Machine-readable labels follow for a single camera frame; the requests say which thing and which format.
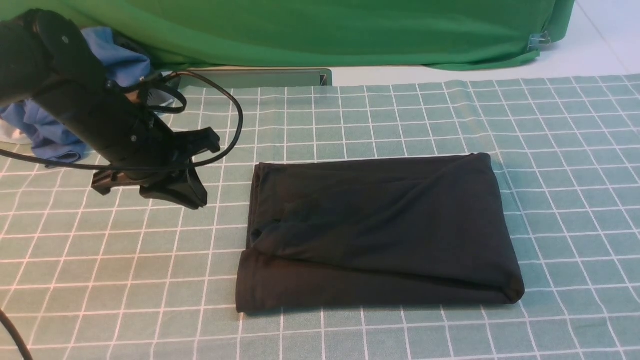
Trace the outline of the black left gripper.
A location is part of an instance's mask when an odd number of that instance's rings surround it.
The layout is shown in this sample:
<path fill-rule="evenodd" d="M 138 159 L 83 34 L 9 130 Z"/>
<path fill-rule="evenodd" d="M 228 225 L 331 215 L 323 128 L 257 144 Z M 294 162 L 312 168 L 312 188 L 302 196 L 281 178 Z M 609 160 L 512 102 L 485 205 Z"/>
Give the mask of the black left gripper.
<path fill-rule="evenodd" d="M 114 188 L 141 186 L 144 199 L 173 203 L 190 210 L 208 205 L 208 192 L 194 169 L 199 153 L 220 151 L 220 137 L 210 128 L 174 132 L 160 113 L 180 114 L 186 98 L 166 82 L 142 82 L 123 87 L 104 82 L 89 88 L 78 82 L 60 82 L 45 96 L 55 94 L 62 104 L 62 89 L 78 85 L 95 102 L 87 110 L 71 112 L 66 127 L 109 162 L 109 170 L 93 174 L 91 188 L 107 196 Z"/>

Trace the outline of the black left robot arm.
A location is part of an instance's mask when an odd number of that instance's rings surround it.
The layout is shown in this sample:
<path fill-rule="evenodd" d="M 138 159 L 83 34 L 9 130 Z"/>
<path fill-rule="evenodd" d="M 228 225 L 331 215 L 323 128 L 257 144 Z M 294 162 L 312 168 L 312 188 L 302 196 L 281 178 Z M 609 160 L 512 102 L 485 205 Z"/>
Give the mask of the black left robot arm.
<path fill-rule="evenodd" d="M 175 74 L 119 85 L 77 25 L 51 10 L 2 21 L 1 49 L 1 104 L 34 100 L 107 160 L 93 174 L 94 191 L 138 187 L 142 198 L 191 210 L 207 205 L 192 158 L 218 152 L 220 137 L 210 128 L 174 132 L 158 117 L 185 111 L 185 98 L 170 86 Z"/>

